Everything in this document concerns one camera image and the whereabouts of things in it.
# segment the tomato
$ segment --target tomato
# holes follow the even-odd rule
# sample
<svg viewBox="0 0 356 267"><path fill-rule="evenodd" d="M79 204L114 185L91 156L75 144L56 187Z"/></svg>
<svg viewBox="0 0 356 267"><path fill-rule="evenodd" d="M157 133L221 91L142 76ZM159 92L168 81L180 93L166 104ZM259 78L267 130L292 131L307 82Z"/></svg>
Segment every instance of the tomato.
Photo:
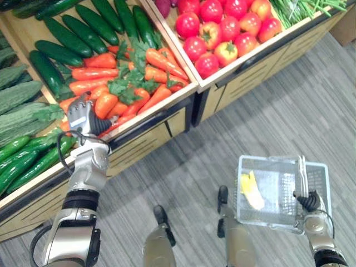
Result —
<svg viewBox="0 0 356 267"><path fill-rule="evenodd" d="M276 18L267 18L262 22L258 39L261 43L266 42L282 31L282 24Z"/></svg>
<svg viewBox="0 0 356 267"><path fill-rule="evenodd" d="M268 0L255 0L250 10L256 13L262 21L271 16L271 3Z"/></svg>
<svg viewBox="0 0 356 267"><path fill-rule="evenodd" d="M200 1L199 0L179 0L178 1L178 12L183 14L186 12L194 12L199 15Z"/></svg>
<svg viewBox="0 0 356 267"><path fill-rule="evenodd" d="M261 19L255 13L247 13L240 20L241 30L244 32L249 32L253 36L257 36L261 28Z"/></svg>
<svg viewBox="0 0 356 267"><path fill-rule="evenodd" d="M200 26L199 36L203 38L206 49L213 50L219 43L221 43L221 28L215 22L205 22Z"/></svg>
<svg viewBox="0 0 356 267"><path fill-rule="evenodd" d="M246 0L227 0L224 10L227 16L233 16L239 21L247 13Z"/></svg>
<svg viewBox="0 0 356 267"><path fill-rule="evenodd" d="M236 37L234 45L238 49L238 57L251 52L257 45L257 39L249 32L244 32Z"/></svg>
<svg viewBox="0 0 356 267"><path fill-rule="evenodd" d="M199 26L199 17L193 12L183 13L177 17L176 31L183 39L197 36L199 33Z"/></svg>
<svg viewBox="0 0 356 267"><path fill-rule="evenodd" d="M200 37L189 37L183 44L183 49L192 62L195 62L206 52L205 42Z"/></svg>
<svg viewBox="0 0 356 267"><path fill-rule="evenodd" d="M200 76L205 79L219 70L219 60L212 53L202 54L194 64Z"/></svg>
<svg viewBox="0 0 356 267"><path fill-rule="evenodd" d="M240 34L240 23L233 16L227 16L220 22L222 41L233 41Z"/></svg>
<svg viewBox="0 0 356 267"><path fill-rule="evenodd" d="M204 22L220 23L223 17L223 7L218 0L205 0L200 5L200 17Z"/></svg>
<svg viewBox="0 0 356 267"><path fill-rule="evenodd" d="M237 59L238 49L232 42L223 42L215 48L214 55L219 60L220 67L225 67Z"/></svg>

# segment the white plastic basket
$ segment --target white plastic basket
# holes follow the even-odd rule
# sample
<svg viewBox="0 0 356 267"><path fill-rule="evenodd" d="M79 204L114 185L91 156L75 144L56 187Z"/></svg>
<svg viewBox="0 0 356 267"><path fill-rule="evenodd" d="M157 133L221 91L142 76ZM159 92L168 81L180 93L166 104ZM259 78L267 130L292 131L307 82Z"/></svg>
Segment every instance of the white plastic basket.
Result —
<svg viewBox="0 0 356 267"><path fill-rule="evenodd" d="M258 190L264 200L261 210L254 209L241 192L241 176L253 171ZM302 208L293 193L308 196L316 190L331 216L328 167L316 162L305 162L300 157L241 156L237 169L236 205L237 219L243 224L268 226L296 234Z"/></svg>

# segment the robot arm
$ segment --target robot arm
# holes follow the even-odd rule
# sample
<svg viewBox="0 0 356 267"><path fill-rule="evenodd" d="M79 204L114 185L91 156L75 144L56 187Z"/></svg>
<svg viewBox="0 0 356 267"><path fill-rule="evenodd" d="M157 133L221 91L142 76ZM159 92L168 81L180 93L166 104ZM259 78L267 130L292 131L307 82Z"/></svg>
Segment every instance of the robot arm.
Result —
<svg viewBox="0 0 356 267"><path fill-rule="evenodd" d="M83 98L70 107L72 134L80 137L73 150L75 170L68 183L62 210L57 214L43 252L46 267L91 267L99 255L100 230L95 228L99 191L106 183L109 146L96 138L111 126L92 110Z"/></svg>
<svg viewBox="0 0 356 267"><path fill-rule="evenodd" d="M308 197L298 196L297 200L303 206L306 214L303 228L309 240L311 254L316 267L348 266L342 252L334 241L334 226L325 211L323 199L317 192L310 192Z"/></svg>

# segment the cable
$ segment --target cable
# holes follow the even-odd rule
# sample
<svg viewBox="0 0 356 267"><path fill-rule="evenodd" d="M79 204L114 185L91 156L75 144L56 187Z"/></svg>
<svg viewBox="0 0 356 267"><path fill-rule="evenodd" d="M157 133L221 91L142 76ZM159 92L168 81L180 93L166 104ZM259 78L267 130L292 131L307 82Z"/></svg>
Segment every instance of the cable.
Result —
<svg viewBox="0 0 356 267"><path fill-rule="evenodd" d="M41 229L41 231L39 231L34 238L31 241L31 244L29 246L29 263L31 265L31 267L38 267L38 265L36 264L35 260L34 260L34 249L36 247L37 242L39 241L39 239L46 233L48 232L50 229L52 228L52 225L47 225L44 228Z"/></svg>
<svg viewBox="0 0 356 267"><path fill-rule="evenodd" d="M332 222L332 227L333 227L333 239L335 239L335 226L334 226L334 220L333 218L325 211L325 210L315 210L315 211L320 211L322 213L325 213L328 218L330 219L330 221Z"/></svg>
<svg viewBox="0 0 356 267"><path fill-rule="evenodd" d="M65 160L65 158L63 156L63 153L61 151L61 139L67 133L69 133L69 134L71 133L73 136L74 135L78 136L80 138L80 144L81 145L84 145L85 140L90 140L90 139L98 141L100 143L103 143L103 144L107 145L107 147L109 148L107 153L109 154L109 152L110 152L110 145L106 141L104 141L104 140L102 140L100 138L93 137L93 136L85 136L82 133L80 133L79 131L75 131L75 130L69 130L69 131L65 131L65 132L59 133L58 136L57 136L57 151L58 151L58 155L60 157L60 161L61 161L62 165L69 172L70 175L73 174L73 171L71 170L71 168L66 163L66 160Z"/></svg>

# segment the floor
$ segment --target floor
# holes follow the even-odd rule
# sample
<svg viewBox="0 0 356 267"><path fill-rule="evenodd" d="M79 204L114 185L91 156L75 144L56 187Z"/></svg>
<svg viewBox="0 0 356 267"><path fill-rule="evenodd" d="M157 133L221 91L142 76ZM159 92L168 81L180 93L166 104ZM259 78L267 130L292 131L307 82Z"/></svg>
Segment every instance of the floor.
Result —
<svg viewBox="0 0 356 267"><path fill-rule="evenodd" d="M355 79L356 47L343 48L328 34L198 128L110 180L98 208L102 245L96 266L142 266L156 204L170 218L177 266L225 266L224 240L216 236L219 185L233 191L240 155L296 154L328 165L336 243L349 266L356 266ZM248 230L258 266L313 266L306 237L258 226ZM0 266L29 266L34 235L1 243Z"/></svg>

